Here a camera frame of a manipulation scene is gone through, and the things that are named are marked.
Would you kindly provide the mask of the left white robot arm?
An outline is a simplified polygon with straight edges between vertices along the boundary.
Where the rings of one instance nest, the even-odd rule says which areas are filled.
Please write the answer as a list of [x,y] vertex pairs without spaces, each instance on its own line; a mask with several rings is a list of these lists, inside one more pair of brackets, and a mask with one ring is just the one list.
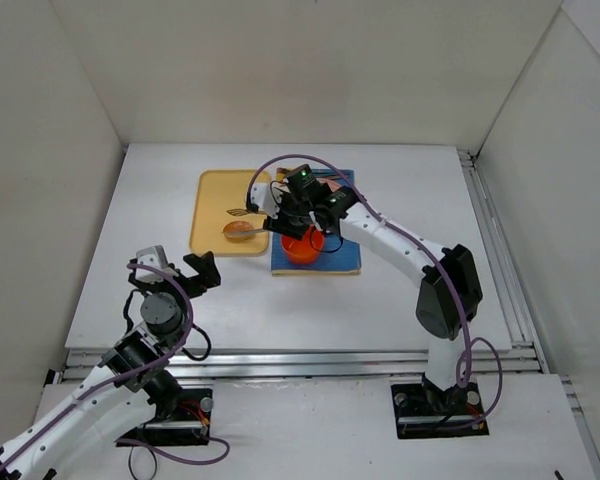
[[221,284],[212,252],[183,260],[194,275],[169,262],[161,246],[129,261],[128,282],[143,297],[141,322],[53,410],[0,444],[0,479],[66,479],[99,448],[123,444],[127,432],[172,416],[182,388],[168,366],[191,332],[205,332],[191,302]]

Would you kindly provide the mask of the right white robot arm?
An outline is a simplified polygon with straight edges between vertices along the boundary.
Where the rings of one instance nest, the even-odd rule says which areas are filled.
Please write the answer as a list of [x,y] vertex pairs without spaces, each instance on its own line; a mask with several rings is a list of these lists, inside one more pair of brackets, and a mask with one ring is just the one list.
[[434,409],[443,411],[467,388],[469,324],[483,292],[472,252],[462,244],[430,242],[374,211],[347,178],[336,189],[318,180],[308,165],[283,181],[256,183],[247,195],[265,213],[266,230],[301,239],[328,233],[368,249],[404,274],[418,289],[415,316],[430,336],[422,387]]

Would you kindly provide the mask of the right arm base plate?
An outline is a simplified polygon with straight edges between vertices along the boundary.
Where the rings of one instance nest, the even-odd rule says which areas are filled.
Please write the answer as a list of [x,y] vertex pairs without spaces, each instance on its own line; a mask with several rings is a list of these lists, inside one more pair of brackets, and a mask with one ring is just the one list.
[[476,382],[435,406],[421,384],[392,384],[391,399],[399,440],[489,436],[485,409]]

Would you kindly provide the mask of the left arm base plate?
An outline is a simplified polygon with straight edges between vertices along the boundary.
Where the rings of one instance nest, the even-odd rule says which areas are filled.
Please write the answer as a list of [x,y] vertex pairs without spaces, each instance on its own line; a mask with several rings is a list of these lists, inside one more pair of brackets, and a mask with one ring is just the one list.
[[138,441],[154,447],[206,446],[211,433],[214,406],[210,387],[188,387],[181,394],[175,410],[166,420],[151,420],[128,431],[117,442]]

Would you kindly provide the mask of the metal tongs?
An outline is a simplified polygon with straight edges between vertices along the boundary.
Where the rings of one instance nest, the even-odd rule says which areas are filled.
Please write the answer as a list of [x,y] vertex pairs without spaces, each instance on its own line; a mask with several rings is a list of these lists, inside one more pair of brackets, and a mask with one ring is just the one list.
[[231,217],[235,217],[235,220],[227,223],[222,230],[223,235],[228,239],[246,239],[267,232],[264,227],[257,228],[253,223],[242,220],[242,217],[251,214],[261,215],[261,212],[251,212],[244,208],[232,208],[228,209],[226,213]]

